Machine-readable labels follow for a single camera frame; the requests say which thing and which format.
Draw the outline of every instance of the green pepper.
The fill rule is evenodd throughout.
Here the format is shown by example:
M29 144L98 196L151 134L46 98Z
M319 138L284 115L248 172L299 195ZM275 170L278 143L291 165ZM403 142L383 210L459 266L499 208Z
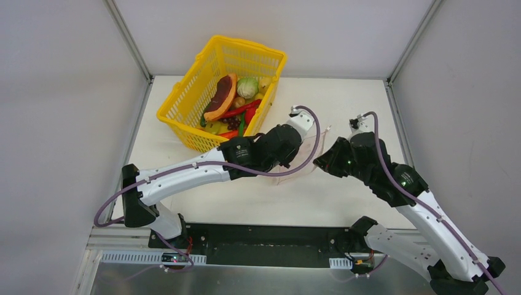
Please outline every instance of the green pepper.
M243 114L241 115L241 124L239 124L239 136L244 135L245 114L246 112L243 112Z
M201 114L201 120L199 122L199 125L201 125L201 127L206 127L205 113L206 113L206 110L208 110L208 108L210 107L210 105L211 105L211 101L206 105L205 110L203 111L203 114Z

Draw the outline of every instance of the metal plate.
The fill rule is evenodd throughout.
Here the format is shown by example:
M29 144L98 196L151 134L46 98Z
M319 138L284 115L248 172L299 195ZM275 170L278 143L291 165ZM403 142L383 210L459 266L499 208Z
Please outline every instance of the metal plate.
M186 273L165 273L139 264L100 263L92 295L105 294L421 294L433 295L427 281L399 262L389 259L369 279L343 269L237 267L206 265Z

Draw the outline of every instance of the papaya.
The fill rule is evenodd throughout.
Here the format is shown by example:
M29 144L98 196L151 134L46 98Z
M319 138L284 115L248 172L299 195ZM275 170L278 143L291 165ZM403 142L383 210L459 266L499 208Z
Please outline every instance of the papaya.
M237 91L237 75L230 73L217 82L217 91L205 110L206 121L219 120L230 109Z

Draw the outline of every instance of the yellow fruit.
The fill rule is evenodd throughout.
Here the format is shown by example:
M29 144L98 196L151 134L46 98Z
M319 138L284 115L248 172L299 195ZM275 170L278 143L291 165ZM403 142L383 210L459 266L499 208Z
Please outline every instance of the yellow fruit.
M264 94L259 92L259 93L255 94L255 97L253 98L253 100L261 100L263 98L264 98Z
M270 84L272 83L271 77L263 77L259 80L259 92L262 94L266 94L266 91L268 91L268 87L270 87Z

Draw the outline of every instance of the cabbage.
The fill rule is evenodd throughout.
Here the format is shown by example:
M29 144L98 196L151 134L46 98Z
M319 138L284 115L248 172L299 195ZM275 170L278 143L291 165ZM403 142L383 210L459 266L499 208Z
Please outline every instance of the cabbage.
M241 78L237 82L237 93L246 99L254 97L258 91L259 83L257 80L255 80L255 78Z

